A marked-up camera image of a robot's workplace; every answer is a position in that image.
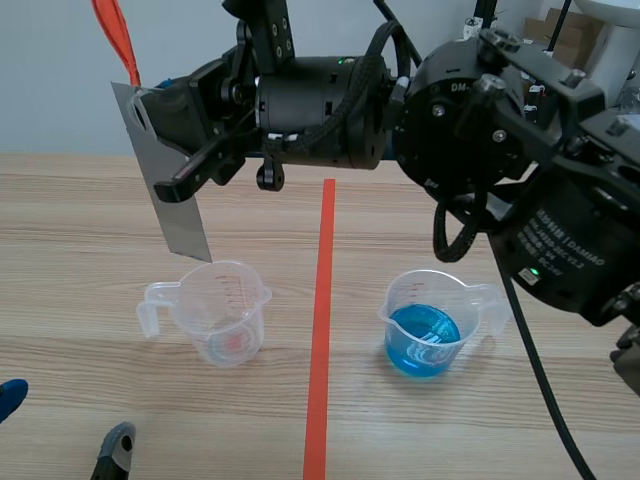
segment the clear measuring cup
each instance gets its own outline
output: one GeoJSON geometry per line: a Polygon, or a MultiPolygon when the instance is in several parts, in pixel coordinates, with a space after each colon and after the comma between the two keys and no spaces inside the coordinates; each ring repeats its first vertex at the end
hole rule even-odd
{"type": "Polygon", "coordinates": [[[496,285],[465,285],[443,272],[414,270],[389,285],[378,315],[387,322],[391,361],[412,376],[432,377],[451,365],[481,321],[498,336],[512,312],[496,285]]]}
{"type": "Polygon", "coordinates": [[[202,265],[179,282],[152,283],[136,312],[151,338],[160,334],[157,309],[167,307],[202,358],[232,366],[249,360],[262,346],[262,307],[269,300],[271,290],[253,268],[221,261],[202,265]]]}

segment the cardboard box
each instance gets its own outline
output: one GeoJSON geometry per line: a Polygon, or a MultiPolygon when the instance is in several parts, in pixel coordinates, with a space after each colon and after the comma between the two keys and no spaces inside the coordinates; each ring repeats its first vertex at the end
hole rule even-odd
{"type": "MultiPolygon", "coordinates": [[[[544,21],[525,19],[525,38],[534,40],[546,48],[559,18],[560,10],[552,8],[544,21]]],[[[566,67],[584,69],[603,27],[604,22],[600,20],[569,12],[558,36],[553,57],[566,67]]]]}
{"type": "MultiPolygon", "coordinates": [[[[539,46],[541,51],[547,49],[551,36],[547,34],[548,28],[546,22],[527,18],[525,20],[524,29],[525,37],[527,39],[533,40],[534,45],[539,46]]],[[[572,46],[562,41],[558,41],[556,43],[553,50],[553,58],[562,63],[565,67],[581,68],[579,57],[580,48],[578,46],[572,46]]]]}

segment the metal plate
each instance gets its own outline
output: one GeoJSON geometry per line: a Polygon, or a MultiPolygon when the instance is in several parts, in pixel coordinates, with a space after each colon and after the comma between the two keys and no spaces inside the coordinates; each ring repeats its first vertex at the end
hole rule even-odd
{"type": "Polygon", "coordinates": [[[185,164],[184,155],[158,142],[153,132],[145,131],[136,121],[132,99],[139,87],[121,83],[111,85],[169,250],[178,255],[211,262],[195,197],[182,203],[164,203],[153,189],[156,182],[171,178],[185,164]]]}

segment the cup handle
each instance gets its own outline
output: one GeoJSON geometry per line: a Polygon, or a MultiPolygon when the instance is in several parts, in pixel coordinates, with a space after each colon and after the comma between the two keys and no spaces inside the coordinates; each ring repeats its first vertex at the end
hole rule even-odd
{"type": "Polygon", "coordinates": [[[146,338],[160,335],[158,308],[174,306],[175,293],[179,287],[180,282],[161,282],[152,283],[146,288],[144,301],[136,308],[138,321],[146,338]]]}
{"type": "Polygon", "coordinates": [[[478,295],[483,320],[487,321],[489,335],[499,337],[504,332],[509,319],[513,318],[511,306],[504,299],[497,285],[473,285],[468,291],[478,295]]]}
{"type": "Polygon", "coordinates": [[[136,314],[138,315],[142,333],[144,333],[146,338],[153,338],[160,335],[158,305],[151,302],[140,302],[136,308],[136,314]]]}

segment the white wall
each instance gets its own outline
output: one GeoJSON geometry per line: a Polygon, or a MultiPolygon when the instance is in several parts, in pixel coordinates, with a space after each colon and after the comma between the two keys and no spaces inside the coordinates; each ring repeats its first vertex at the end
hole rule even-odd
{"type": "MultiPolygon", "coordinates": [[[[460,35],[475,0],[388,0],[424,55],[460,35]]],[[[382,17],[370,0],[289,0],[298,55],[360,54],[382,17]]],[[[215,0],[120,0],[145,85],[191,72],[234,44],[215,0]]],[[[540,1],[501,0],[519,32],[540,1]]],[[[389,49],[389,62],[393,62],[389,49]]],[[[129,154],[109,82],[128,75],[89,0],[0,6],[0,151],[129,154]]]]}

